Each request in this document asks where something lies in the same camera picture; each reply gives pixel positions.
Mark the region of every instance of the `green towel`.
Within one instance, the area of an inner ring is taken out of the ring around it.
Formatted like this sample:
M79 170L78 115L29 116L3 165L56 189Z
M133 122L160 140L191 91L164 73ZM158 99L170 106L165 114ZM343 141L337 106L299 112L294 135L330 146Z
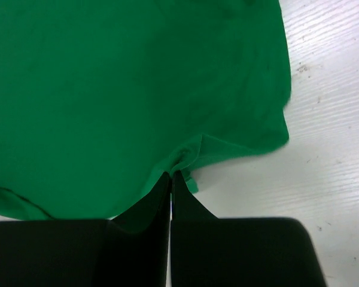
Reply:
M288 141L278 0L0 0L0 214L109 218Z

